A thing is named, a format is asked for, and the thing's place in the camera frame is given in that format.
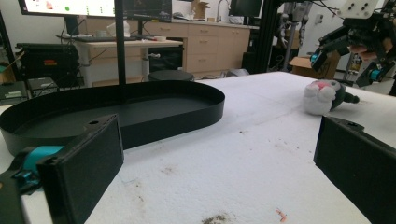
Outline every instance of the computer monitor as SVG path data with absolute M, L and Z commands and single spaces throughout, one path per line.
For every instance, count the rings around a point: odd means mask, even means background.
M 70 35 L 78 34 L 76 16 L 115 17 L 114 0 L 18 1 L 22 15 L 65 17 Z M 123 0 L 123 7 L 128 19 L 162 22 L 172 19 L 172 0 Z
M 172 0 L 123 0 L 124 16 L 138 21 L 172 20 Z
M 258 17 L 262 0 L 232 0 L 229 16 Z
M 97 17 L 114 17 L 114 0 L 19 0 L 23 15 L 70 16 L 85 15 Z

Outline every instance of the stuffed toy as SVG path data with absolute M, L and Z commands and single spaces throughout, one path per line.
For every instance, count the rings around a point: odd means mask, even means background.
M 324 115 L 341 103 L 357 104 L 359 97 L 346 92 L 346 87 L 335 81 L 321 79 L 305 87 L 304 109 L 313 115 Z

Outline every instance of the wall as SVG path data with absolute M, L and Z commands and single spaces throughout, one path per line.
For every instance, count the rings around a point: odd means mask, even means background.
M 60 43 L 55 36 L 63 29 L 61 17 L 23 16 L 17 0 L 0 0 L 11 46 L 17 43 Z

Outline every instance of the cardboard box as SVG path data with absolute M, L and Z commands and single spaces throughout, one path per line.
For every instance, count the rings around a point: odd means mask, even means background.
M 291 72 L 296 75 L 303 77 L 312 77 L 316 79 L 333 79 L 335 70 L 337 69 L 338 62 L 340 61 L 340 54 L 337 51 L 332 52 L 332 55 L 328 57 L 326 62 L 321 66 L 319 71 L 315 71 L 311 67 L 311 61 L 309 56 L 305 57 L 294 57 L 290 61 L 290 65 L 293 66 Z
M 206 9 L 210 8 L 208 6 L 209 3 L 201 2 L 201 0 L 194 0 L 191 2 L 192 10 L 195 12 L 195 19 L 204 19 L 206 14 Z
M 12 66 L 10 66 L 8 63 L 0 63 L 0 70 L 0 83 L 15 82 Z

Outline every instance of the black plastic tray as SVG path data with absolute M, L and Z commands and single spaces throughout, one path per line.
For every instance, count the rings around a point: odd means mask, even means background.
M 61 91 L 10 107 L 0 116 L 0 129 L 15 156 L 26 147 L 65 145 L 90 120 L 119 114 L 127 149 L 216 123 L 224 100 L 221 91 L 188 81 Z

